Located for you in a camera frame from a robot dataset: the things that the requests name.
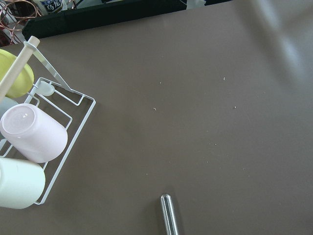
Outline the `white plastic cup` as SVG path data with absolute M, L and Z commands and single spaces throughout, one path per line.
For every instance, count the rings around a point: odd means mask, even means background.
M 37 163 L 0 159 L 0 206 L 25 209 L 34 204 L 45 188 L 45 173 Z

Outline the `steel muddler black tip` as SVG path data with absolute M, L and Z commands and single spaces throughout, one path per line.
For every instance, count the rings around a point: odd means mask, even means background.
M 164 193 L 160 197 L 160 204 L 163 214 L 163 220 L 167 235 L 179 235 L 176 215 L 172 197 L 168 193 Z

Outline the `pink plastic cup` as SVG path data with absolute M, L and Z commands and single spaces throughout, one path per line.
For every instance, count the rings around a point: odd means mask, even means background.
M 57 158 L 68 141 L 63 125 L 28 103 L 15 105 L 2 115 L 0 132 L 23 156 L 36 163 Z

